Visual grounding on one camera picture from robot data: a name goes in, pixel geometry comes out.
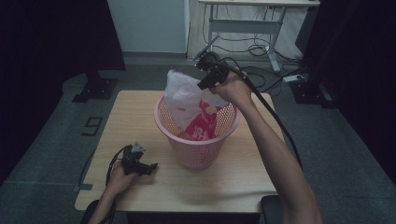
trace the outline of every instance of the tabletop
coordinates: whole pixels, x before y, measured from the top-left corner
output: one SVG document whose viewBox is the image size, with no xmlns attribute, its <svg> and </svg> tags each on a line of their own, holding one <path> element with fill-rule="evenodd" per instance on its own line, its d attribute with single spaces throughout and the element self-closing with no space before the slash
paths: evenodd
<svg viewBox="0 0 396 224">
<path fill-rule="evenodd" d="M 273 106 L 271 97 L 263 93 Z M 136 183 L 117 199 L 117 210 L 136 212 L 239 212 L 259 213 L 260 199 L 276 190 L 265 171 L 258 149 L 241 116 L 226 139 L 217 160 L 204 170 L 191 170 L 177 162 L 166 136 L 154 120 L 154 106 L 163 91 L 120 91 L 93 155 L 75 207 L 85 210 L 105 189 L 106 172 L 114 155 L 124 146 L 140 143 L 146 152 L 141 162 L 159 163 L 150 176 Z M 283 139 L 275 119 L 252 96 L 262 115 Z"/>
<path fill-rule="evenodd" d="M 318 7 L 319 0 L 199 0 L 210 5 L 243 5 L 243 6 L 274 6 L 274 7 Z"/>
</svg>

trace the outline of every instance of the wrist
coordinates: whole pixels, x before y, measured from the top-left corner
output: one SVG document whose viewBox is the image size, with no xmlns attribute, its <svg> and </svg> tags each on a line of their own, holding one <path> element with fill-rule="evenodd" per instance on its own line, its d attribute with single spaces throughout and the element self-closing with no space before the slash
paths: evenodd
<svg viewBox="0 0 396 224">
<path fill-rule="evenodd" d="M 242 114 L 245 115 L 250 110 L 254 110 L 256 108 L 256 105 L 253 103 L 251 99 L 246 99 L 244 101 L 240 101 L 235 103 L 236 107 L 241 111 Z"/>
<path fill-rule="evenodd" d="M 107 203 L 112 203 L 117 197 L 117 193 L 112 192 L 111 190 L 105 190 L 103 192 L 101 200 Z"/>
</svg>

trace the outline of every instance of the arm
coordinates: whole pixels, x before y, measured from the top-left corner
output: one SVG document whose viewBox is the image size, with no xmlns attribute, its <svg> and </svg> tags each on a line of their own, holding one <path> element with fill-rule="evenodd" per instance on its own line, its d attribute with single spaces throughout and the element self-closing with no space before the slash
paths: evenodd
<svg viewBox="0 0 396 224">
<path fill-rule="evenodd" d="M 251 91 L 235 73 L 211 89 L 236 105 L 244 115 L 264 166 L 284 208 L 284 223 L 321 223 L 315 195 L 289 149 L 266 123 L 251 99 Z"/>
<path fill-rule="evenodd" d="M 107 216 L 117 195 L 128 189 L 136 177 L 137 174 L 125 175 L 123 168 L 120 166 L 120 162 L 116 161 L 111 178 L 108 181 L 106 189 L 103 192 L 89 223 L 100 223 Z"/>
</svg>

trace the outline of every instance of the right hand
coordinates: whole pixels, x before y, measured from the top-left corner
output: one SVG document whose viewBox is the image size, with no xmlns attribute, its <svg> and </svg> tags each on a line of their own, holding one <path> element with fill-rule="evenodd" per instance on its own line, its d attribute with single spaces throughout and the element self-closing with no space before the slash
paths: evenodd
<svg viewBox="0 0 396 224">
<path fill-rule="evenodd" d="M 232 71 L 222 84 L 210 88 L 210 91 L 238 108 L 243 108 L 245 104 L 251 104 L 251 89 L 240 76 Z"/>
</svg>

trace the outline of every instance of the black curtain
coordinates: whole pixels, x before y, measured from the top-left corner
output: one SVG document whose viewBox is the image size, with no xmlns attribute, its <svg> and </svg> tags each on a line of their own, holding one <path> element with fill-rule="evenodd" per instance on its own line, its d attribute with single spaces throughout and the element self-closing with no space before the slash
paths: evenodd
<svg viewBox="0 0 396 224">
<path fill-rule="evenodd" d="M 1 182 L 56 107 L 64 81 L 107 69 L 125 70 L 107 1 L 1 1 Z"/>
<path fill-rule="evenodd" d="M 396 3 L 326 0 L 304 55 L 311 90 L 323 84 L 396 183 Z"/>
</svg>

